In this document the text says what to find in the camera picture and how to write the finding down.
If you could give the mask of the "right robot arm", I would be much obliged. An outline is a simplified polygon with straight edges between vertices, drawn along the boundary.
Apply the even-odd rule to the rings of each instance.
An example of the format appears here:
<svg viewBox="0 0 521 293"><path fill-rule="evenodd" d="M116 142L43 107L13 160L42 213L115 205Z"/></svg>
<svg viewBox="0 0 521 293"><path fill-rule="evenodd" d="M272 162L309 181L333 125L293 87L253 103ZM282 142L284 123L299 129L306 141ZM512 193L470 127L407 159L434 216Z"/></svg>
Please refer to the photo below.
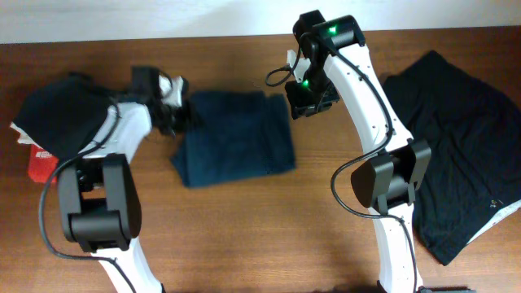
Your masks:
<svg viewBox="0 0 521 293"><path fill-rule="evenodd" d="M374 224L379 250L378 288L382 292L424 292L412 233L416 192L431 148L402 124L374 72L370 50L351 15L325 20L318 10L300 15L293 26L298 51L287 53L294 81L285 84L291 116L324 112L341 101L361 142L362 155L338 167L331 177L355 165L351 187L364 211L340 206Z"/></svg>

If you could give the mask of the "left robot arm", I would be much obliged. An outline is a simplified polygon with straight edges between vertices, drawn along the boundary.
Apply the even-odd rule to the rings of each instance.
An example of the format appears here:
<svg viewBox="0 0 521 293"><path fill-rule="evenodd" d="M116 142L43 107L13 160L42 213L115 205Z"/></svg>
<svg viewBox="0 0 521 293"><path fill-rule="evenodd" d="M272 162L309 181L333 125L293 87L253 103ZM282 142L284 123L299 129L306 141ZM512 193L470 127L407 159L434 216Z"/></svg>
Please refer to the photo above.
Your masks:
<svg viewBox="0 0 521 293"><path fill-rule="evenodd" d="M55 171L64 237L81 254L68 260L101 264L119 292L162 292L139 234L142 207L130 163L153 129L174 137L191 118L189 83L153 67L134 67L129 91L109 98L107 117L77 156Z"/></svg>

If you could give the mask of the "navy blue shirt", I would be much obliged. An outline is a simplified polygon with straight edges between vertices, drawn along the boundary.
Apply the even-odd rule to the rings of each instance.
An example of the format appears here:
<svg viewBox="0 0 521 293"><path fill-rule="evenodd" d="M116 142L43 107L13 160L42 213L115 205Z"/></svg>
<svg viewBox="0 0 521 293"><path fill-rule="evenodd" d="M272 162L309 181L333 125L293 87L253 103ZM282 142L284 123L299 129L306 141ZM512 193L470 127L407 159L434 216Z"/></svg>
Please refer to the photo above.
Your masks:
<svg viewBox="0 0 521 293"><path fill-rule="evenodd" d="M296 168L286 99L262 91L191 95L196 122L170 161L182 184L203 188Z"/></svg>

